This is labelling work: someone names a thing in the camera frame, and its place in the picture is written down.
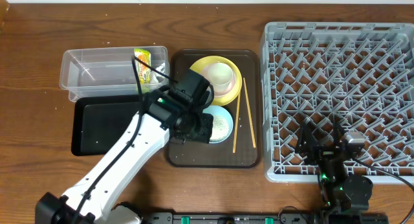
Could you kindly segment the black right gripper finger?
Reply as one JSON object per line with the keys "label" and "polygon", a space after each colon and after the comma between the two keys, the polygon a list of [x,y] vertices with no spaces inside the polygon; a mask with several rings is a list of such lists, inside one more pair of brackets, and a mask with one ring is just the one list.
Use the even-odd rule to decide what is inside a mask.
{"label": "black right gripper finger", "polygon": [[345,134],[345,130],[342,128],[339,122],[336,119],[333,120],[333,142],[334,146],[337,150],[342,148],[342,140],[341,137]]}
{"label": "black right gripper finger", "polygon": [[299,135],[295,152],[298,154],[314,153],[318,147],[318,141],[313,135],[307,123],[302,122],[299,128]]}

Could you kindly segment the yellow snack wrapper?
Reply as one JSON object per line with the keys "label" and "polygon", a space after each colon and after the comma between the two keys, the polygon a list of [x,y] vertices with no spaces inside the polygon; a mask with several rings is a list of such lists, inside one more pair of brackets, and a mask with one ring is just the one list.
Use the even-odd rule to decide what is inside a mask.
{"label": "yellow snack wrapper", "polygon": [[[134,49],[134,55],[139,60],[143,61],[146,65],[151,65],[151,53],[148,50],[135,48]],[[149,69],[147,66],[136,61],[136,68],[138,72],[138,76],[140,78],[141,84],[149,84],[150,83],[150,76],[151,76],[151,69]]]}

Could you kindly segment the light blue bowl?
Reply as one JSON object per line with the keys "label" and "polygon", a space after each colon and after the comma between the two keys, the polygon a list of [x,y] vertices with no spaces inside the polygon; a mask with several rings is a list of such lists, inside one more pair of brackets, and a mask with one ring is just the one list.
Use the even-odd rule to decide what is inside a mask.
{"label": "light blue bowl", "polygon": [[[229,127],[230,127],[227,138],[231,135],[234,124],[233,124],[233,118],[232,118],[229,111],[227,111],[225,108],[223,108],[221,106],[209,106],[209,107],[207,107],[206,109],[203,110],[203,113],[210,114],[213,117],[215,115],[219,115],[219,116],[224,117],[226,119],[227,123],[229,124]],[[224,140],[219,141],[219,142],[210,142],[209,141],[209,143],[210,144],[218,144],[220,142],[223,142]]]}

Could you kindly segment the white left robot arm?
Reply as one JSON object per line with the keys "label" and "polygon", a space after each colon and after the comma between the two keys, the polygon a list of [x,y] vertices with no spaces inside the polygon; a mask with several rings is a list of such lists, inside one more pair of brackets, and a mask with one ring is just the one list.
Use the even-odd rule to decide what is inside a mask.
{"label": "white left robot arm", "polygon": [[169,130],[141,107],[100,162],[59,198],[46,193],[36,204],[36,223],[141,224],[127,205],[114,203],[143,165],[164,147]]}

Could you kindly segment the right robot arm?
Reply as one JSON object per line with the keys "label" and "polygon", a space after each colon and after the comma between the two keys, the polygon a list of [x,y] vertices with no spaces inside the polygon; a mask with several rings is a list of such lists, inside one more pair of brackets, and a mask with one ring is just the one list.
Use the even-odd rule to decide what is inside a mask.
{"label": "right robot arm", "polygon": [[301,125],[296,153],[305,156],[305,164],[319,168],[318,184],[327,205],[310,222],[361,223],[362,212],[369,208],[373,183],[362,175],[349,175],[345,161],[362,151],[365,137],[358,131],[345,131],[337,122],[333,134],[333,145],[326,146],[316,140],[308,125]]}

